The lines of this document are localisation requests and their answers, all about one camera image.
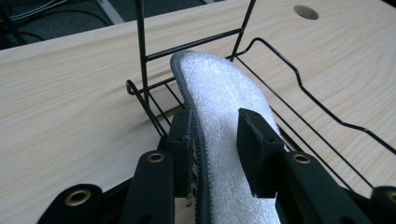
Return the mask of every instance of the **black plastic part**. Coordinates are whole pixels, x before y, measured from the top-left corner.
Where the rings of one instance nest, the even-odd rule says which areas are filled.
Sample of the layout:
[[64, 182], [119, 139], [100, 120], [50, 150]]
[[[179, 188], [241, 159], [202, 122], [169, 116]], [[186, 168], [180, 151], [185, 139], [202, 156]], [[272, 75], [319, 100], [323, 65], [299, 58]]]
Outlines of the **black plastic part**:
[[100, 223], [102, 190], [89, 184], [80, 184], [64, 190], [38, 220], [38, 224]]
[[366, 197], [363, 197], [363, 196], [359, 195], [355, 191], [352, 191], [352, 190], [349, 190], [349, 189], [344, 189], [344, 188], [342, 188], [342, 189], [346, 192], [346, 194], [349, 196], [349, 198], [352, 199], [352, 201], [359, 207], [359, 209], [368, 218], [371, 219], [371, 217], [369, 216], [370, 215], [370, 212], [369, 212], [369, 202], [370, 202], [370, 200], [368, 198], [366, 198]]
[[166, 150], [174, 160], [175, 197], [185, 198], [192, 194], [192, 137], [191, 112], [179, 110], [172, 120], [166, 142]]
[[239, 109], [237, 149], [251, 193], [275, 198], [284, 143], [262, 115]]
[[103, 193], [102, 209], [104, 215], [102, 224], [116, 224], [120, 221], [122, 207], [125, 202], [132, 178], [118, 184], [116, 187]]
[[375, 223], [396, 223], [396, 188], [374, 189], [369, 202], [369, 211]]
[[[285, 153], [281, 167], [284, 182], [276, 198], [281, 223], [371, 223], [314, 157]], [[293, 218], [298, 216], [303, 222]]]
[[169, 152], [140, 157], [123, 206], [120, 223], [174, 223], [173, 159]]

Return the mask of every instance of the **gray carpet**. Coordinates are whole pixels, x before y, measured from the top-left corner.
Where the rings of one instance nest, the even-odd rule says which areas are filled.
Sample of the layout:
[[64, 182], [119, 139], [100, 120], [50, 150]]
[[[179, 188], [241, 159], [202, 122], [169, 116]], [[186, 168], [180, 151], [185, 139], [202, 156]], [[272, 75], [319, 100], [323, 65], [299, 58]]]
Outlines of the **gray carpet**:
[[[9, 14], [8, 8], [6, 12], [11, 16], [42, 7], [50, 2], [50, 0], [0, 0], [4, 8], [6, 8], [6, 1], [12, 9], [11, 14]], [[134, 0], [109, 1], [124, 21], [135, 20]], [[156, 16], [189, 7], [198, 7], [204, 3], [203, 0], [145, 0], [145, 17]], [[111, 25], [111, 22], [95, 0], [68, 0], [67, 4], [46, 10], [45, 13], [29, 18], [28, 20], [14, 21], [13, 24], [28, 43], [35, 43], [41, 40], [37, 36], [34, 37], [34, 35], [48, 40], [102, 28]], [[10, 45], [8, 48], [18, 45], [11, 34], [3, 32], [0, 35], [6, 41], [9, 41]]]

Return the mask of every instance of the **wooden table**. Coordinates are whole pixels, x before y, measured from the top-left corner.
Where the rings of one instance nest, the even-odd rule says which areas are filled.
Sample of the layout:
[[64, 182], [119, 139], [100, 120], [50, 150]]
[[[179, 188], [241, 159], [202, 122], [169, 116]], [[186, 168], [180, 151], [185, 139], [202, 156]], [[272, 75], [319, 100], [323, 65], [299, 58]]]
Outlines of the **wooden table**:
[[[148, 53], [238, 27], [248, 2], [226, 1], [146, 20]], [[298, 16], [305, 5], [315, 21]], [[240, 49], [262, 37], [301, 72], [305, 87], [340, 119], [396, 147], [396, 11], [380, 1], [258, 1]], [[235, 37], [198, 50], [229, 55]], [[395, 155], [329, 119], [268, 49], [242, 56], [373, 185], [396, 185]], [[170, 77], [169, 58], [148, 64], [149, 82]], [[155, 149], [158, 134], [125, 80], [141, 85], [136, 24], [0, 51], [0, 222], [36, 222], [78, 183], [111, 189]], [[271, 105], [357, 192], [370, 188], [267, 90]], [[166, 104], [167, 98], [161, 98]], [[177, 222], [193, 208], [177, 200]]]

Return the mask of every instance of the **floor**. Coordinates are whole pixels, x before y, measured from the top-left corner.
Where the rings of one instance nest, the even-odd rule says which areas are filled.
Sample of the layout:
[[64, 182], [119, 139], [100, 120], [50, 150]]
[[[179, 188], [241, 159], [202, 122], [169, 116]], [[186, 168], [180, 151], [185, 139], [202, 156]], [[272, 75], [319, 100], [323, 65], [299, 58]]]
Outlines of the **floor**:
[[[124, 21], [135, 20], [135, 0], [109, 0]], [[145, 0], [145, 17], [205, 4], [204, 0]], [[42, 13], [20, 20], [22, 13], [51, 3], [57, 5]], [[0, 7], [28, 43], [77, 34], [111, 25], [96, 0], [0, 0]], [[18, 46], [18, 41], [0, 22], [0, 49]]]

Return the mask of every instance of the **black cable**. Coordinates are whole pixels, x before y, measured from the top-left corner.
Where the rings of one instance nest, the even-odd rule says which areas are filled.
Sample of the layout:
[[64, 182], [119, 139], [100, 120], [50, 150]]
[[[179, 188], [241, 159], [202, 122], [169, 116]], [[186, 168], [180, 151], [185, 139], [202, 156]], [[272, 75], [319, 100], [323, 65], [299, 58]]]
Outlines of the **black cable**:
[[9, 30], [12, 33], [12, 35], [18, 41], [19, 45], [27, 44], [27, 42], [20, 35], [17, 28], [15, 28], [14, 24], [12, 24], [11, 20], [9, 19], [9, 17], [6, 15], [6, 13], [1, 7], [0, 7], [0, 19], [3, 20], [3, 25], [6, 27], [7, 30]]
[[7, 9], [8, 9], [8, 17], [10, 17], [12, 15], [12, 7], [11, 4], [8, 2], [8, 0], [1, 0], [1, 2], [3, 3], [3, 5], [6, 5]]
[[21, 35], [29, 35], [29, 36], [35, 37], [35, 38], [37, 38], [37, 39], [39, 39], [41, 41], [46, 40], [46, 39], [44, 39], [43, 37], [41, 37], [39, 35], [35, 35], [35, 34], [29, 33], [29, 32], [20, 32], [20, 34]]
[[34, 21], [43, 19], [43, 18], [48, 17], [48, 16], [52, 16], [52, 15], [55, 15], [55, 14], [60, 14], [60, 13], [81, 13], [81, 14], [86, 14], [86, 15], [90, 15], [90, 16], [95, 17], [97, 20], [99, 20], [105, 26], [109, 26], [110, 25], [107, 21], [105, 21], [104, 19], [100, 18], [98, 15], [93, 14], [91, 12], [82, 11], [82, 10], [68, 9], [68, 10], [62, 10], [62, 11], [54, 11], [54, 12], [49, 12], [49, 13], [47, 13], [47, 12], [43, 13], [41, 15], [38, 15], [36, 17], [33, 17], [33, 18], [29, 19], [28, 21], [26, 21], [26, 22], [24, 22], [22, 24], [19, 24], [18, 27], [22, 27], [22, 26], [27, 25], [29, 23], [32, 23]]
[[88, 1], [93, 1], [93, 0], [76, 0], [76, 1], [66, 2], [64, 4], [71, 5], [71, 4], [75, 4], [75, 3], [82, 3], [82, 2], [88, 2]]

